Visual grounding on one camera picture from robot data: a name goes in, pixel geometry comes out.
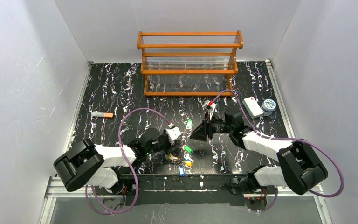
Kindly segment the cluster of tagged keys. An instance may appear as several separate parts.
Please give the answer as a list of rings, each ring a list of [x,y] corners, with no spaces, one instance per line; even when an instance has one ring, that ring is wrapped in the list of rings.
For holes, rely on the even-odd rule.
[[[165,157],[173,164],[181,165],[189,169],[193,168],[194,160],[187,154],[167,154]]]

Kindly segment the yellow key tag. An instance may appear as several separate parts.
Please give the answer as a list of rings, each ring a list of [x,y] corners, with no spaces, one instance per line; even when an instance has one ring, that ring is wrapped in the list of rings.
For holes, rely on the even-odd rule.
[[[192,162],[192,161],[184,160],[183,162],[184,162],[184,164],[185,164],[187,167],[189,167],[189,168],[191,168],[191,167],[193,166],[193,162]]]

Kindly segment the blue key tag front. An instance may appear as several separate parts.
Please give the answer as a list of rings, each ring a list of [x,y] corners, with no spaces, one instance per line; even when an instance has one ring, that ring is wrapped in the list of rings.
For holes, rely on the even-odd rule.
[[[185,168],[183,166],[179,166],[178,170],[179,170],[179,176],[180,177],[184,177],[186,175],[186,171],[185,171]]]

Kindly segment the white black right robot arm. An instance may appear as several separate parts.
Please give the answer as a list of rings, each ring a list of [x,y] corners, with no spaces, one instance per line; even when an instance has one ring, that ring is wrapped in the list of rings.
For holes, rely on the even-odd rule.
[[[190,138],[207,141],[216,133],[228,134],[236,146],[263,154],[279,163],[279,166],[259,166],[248,172],[244,185],[252,190],[281,186],[303,195],[328,177],[326,167],[312,147],[293,140],[263,138],[245,123],[240,112],[225,113],[223,119],[205,115]]]

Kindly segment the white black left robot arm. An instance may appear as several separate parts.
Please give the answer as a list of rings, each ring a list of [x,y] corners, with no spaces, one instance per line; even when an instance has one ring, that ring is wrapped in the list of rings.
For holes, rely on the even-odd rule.
[[[120,182],[114,167],[136,166],[154,153],[169,154],[179,147],[180,138],[181,131],[174,127],[163,132],[149,128],[123,147],[96,145],[84,139],[58,157],[53,166],[68,192],[85,185],[113,190]]]

